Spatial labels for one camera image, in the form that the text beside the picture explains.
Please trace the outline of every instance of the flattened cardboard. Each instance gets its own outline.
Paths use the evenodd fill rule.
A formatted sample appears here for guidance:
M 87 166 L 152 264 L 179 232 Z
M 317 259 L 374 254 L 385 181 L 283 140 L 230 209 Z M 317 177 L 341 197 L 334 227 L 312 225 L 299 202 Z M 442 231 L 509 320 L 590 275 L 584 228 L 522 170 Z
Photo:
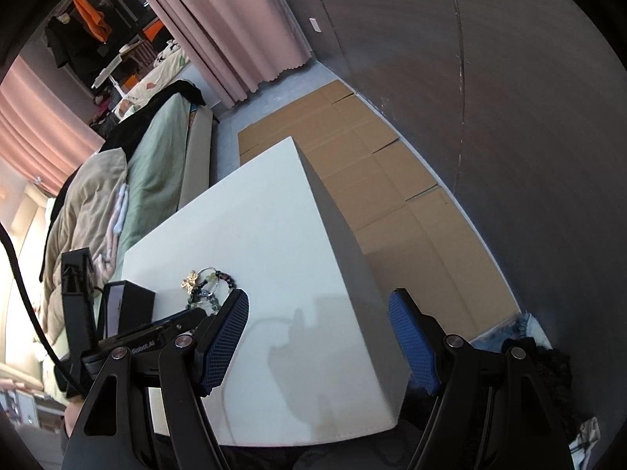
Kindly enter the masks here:
M 346 166 L 342 171 L 339 171 L 330 177 L 326 177 L 322 180 L 322 182 L 331 196 L 335 198 L 336 194 L 348 189 L 351 185 L 354 185 L 361 180 L 368 179 L 378 173 L 383 173 L 383 168 L 374 156 L 370 155 L 361 161 L 357 161 L 354 164 Z
M 398 139 L 396 133 L 381 118 L 355 127 L 355 132 L 372 153 Z
M 237 142 L 239 144 L 239 154 L 248 152 L 259 145 L 259 133 L 257 131 L 257 124 L 253 123 L 249 125 L 239 134 L 237 134 Z
M 328 106 L 327 98 L 319 90 L 295 100 L 259 122 L 259 135 L 261 136 L 259 142 L 326 106 Z
M 490 255 L 440 187 L 410 200 L 408 207 L 437 249 L 470 311 L 478 333 L 510 318 L 517 307 Z
M 374 157 L 406 200 L 437 184 L 418 158 L 401 141 L 379 150 Z
M 333 81 L 333 83 L 326 84 L 320 91 L 330 104 L 341 101 L 344 97 L 352 94 L 352 90 L 342 81 Z
M 404 206 L 405 199 L 385 172 L 354 183 L 333 196 L 353 232 Z
M 307 158 L 313 169 L 318 173 L 318 176 L 324 180 L 342 171 L 346 166 L 360 159 L 365 159 L 370 155 L 368 147 L 357 136 L 357 133 L 346 131 L 338 134 L 330 141 L 311 149 L 307 154 Z
M 455 204 L 346 85 L 330 83 L 240 132 L 240 163 L 287 136 L 355 233 L 382 295 L 406 287 L 445 331 L 466 339 L 518 312 Z
M 301 150 L 308 152 L 347 127 L 346 120 L 335 106 L 327 105 L 287 126 L 284 131 L 294 138 Z
M 356 95 L 351 95 L 336 102 L 333 107 L 346 118 L 347 122 L 353 125 L 361 125 L 375 119 L 379 120 L 379 117 L 360 101 Z
M 444 331 L 472 338 L 474 320 L 437 250 L 409 208 L 381 217 L 355 237 L 382 292 L 403 287 L 426 315 Z

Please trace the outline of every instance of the gray wall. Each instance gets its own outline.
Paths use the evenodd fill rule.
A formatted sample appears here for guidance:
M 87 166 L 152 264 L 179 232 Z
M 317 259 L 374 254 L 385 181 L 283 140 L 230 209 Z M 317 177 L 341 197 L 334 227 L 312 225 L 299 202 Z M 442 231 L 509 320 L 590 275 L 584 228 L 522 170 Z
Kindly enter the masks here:
M 22 48 L 20 56 L 33 72 L 59 97 L 81 120 L 87 121 L 96 114 L 97 107 L 87 89 L 68 71 L 69 67 L 57 68 L 52 51 L 41 37 L 31 39 Z
M 617 56 L 572 0 L 287 2 L 318 58 L 451 188 L 520 304 L 570 354 L 576 405 L 600 419 L 598 457 L 627 414 Z

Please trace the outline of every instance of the hanging jacket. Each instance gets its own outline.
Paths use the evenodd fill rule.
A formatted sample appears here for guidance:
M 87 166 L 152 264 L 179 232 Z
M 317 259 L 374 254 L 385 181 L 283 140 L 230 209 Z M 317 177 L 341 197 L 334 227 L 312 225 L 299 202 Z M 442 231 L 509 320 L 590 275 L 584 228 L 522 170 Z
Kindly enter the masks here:
M 46 26 L 45 34 L 56 66 L 61 68 L 69 64 L 74 73 L 85 84 L 89 82 L 87 86 L 91 86 L 104 63 L 102 56 L 98 54 L 98 47 L 101 45 L 98 40 L 73 18 L 67 24 L 62 24 L 53 17 Z
M 94 9 L 87 0 L 72 0 L 76 10 L 85 21 L 87 28 L 100 42 L 107 42 L 111 34 L 111 26 L 105 22 L 105 15 Z

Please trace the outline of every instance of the pink curtain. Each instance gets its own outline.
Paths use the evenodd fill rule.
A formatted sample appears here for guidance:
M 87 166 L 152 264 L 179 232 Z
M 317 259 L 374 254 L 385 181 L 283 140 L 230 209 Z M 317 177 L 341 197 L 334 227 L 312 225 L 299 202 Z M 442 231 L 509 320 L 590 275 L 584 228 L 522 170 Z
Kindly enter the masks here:
M 230 108 L 310 57 L 279 0 L 147 0 Z
M 57 194 L 102 143 L 18 56 L 0 84 L 0 156 Z

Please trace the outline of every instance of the beaded bracelet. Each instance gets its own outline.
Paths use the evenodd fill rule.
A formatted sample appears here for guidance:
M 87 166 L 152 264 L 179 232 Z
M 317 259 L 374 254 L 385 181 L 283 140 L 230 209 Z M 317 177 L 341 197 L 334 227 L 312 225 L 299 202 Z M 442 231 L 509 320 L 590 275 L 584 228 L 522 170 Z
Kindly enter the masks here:
M 201 280 L 201 274 L 207 270 L 212 271 L 212 273 Z M 215 279 L 212 289 L 205 289 L 205 286 L 209 284 L 209 281 L 212 281 L 212 278 Z M 216 270 L 214 267 L 205 267 L 198 273 L 192 270 L 183 282 L 181 282 L 181 288 L 184 288 L 189 295 L 186 309 L 192 309 L 193 307 L 199 307 L 202 306 L 202 304 L 209 303 L 213 312 L 217 313 L 221 305 L 216 297 L 216 290 L 221 280 L 228 285 L 229 292 L 236 288 L 233 277 L 225 272 Z

